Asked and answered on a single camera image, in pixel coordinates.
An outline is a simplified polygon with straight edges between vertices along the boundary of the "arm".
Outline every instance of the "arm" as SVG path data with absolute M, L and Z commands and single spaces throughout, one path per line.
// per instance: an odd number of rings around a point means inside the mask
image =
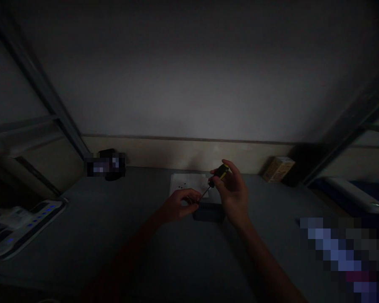
M 180 220 L 198 209 L 201 194 L 193 189 L 175 191 L 166 202 L 121 247 L 109 264 L 81 292 L 80 301 L 122 302 L 125 289 L 146 244 L 164 223 Z M 181 206 L 181 200 L 190 205 Z
M 227 218 L 246 246 L 255 271 L 262 276 L 268 295 L 275 302 L 307 302 L 254 229 L 247 211 L 248 189 L 239 169 L 230 161 L 222 162 L 229 166 L 232 173 L 228 172 L 223 181 L 218 177 L 213 177 L 213 181 L 220 193 Z

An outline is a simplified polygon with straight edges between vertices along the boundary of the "screwdriver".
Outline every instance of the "screwdriver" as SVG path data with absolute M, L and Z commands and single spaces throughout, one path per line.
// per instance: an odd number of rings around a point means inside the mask
M 226 175 L 226 173 L 228 172 L 229 170 L 229 166 L 227 166 L 226 164 L 222 164 L 221 166 L 219 166 L 219 168 L 215 171 L 214 173 L 214 176 L 217 176 L 219 177 L 219 179 L 223 179 L 223 177 Z M 199 198 L 199 200 L 201 200 L 203 198 L 203 196 L 205 196 L 205 194 L 208 192 L 208 190 L 212 187 L 214 188 L 215 187 L 215 183 L 212 181 L 212 179 L 208 182 L 208 189 L 203 193 L 203 195 L 201 196 L 201 198 Z

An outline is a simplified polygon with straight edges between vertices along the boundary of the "left hand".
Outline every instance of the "left hand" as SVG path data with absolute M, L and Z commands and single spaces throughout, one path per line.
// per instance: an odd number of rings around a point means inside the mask
M 156 211 L 155 215 L 162 223 L 178 221 L 198 209 L 198 202 L 202 194 L 194 189 L 176 190 Z M 188 202 L 188 206 L 182 206 L 181 201 Z

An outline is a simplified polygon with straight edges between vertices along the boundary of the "desk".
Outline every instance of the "desk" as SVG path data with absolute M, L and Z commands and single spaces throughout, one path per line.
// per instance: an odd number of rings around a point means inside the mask
M 165 201 L 172 173 L 128 167 L 107 182 L 82 178 L 64 193 L 68 208 L 23 251 L 0 263 L 0 283 L 78 294 L 138 227 Z M 338 292 L 314 252 L 301 249 L 299 217 L 334 217 L 304 187 L 290 188 L 244 175 L 250 218 L 292 282 L 312 302 L 331 302 Z M 219 201 L 216 189 L 210 200 Z M 194 221 L 162 226 L 151 239 L 133 277 L 133 298 L 170 301 L 254 302 L 254 273 L 232 226 Z

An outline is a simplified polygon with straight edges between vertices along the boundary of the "white paper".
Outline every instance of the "white paper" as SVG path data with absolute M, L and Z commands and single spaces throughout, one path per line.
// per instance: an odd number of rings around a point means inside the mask
M 175 190 L 192 188 L 203 194 L 208 189 L 208 178 L 205 174 L 172 174 L 170 182 L 170 195 Z

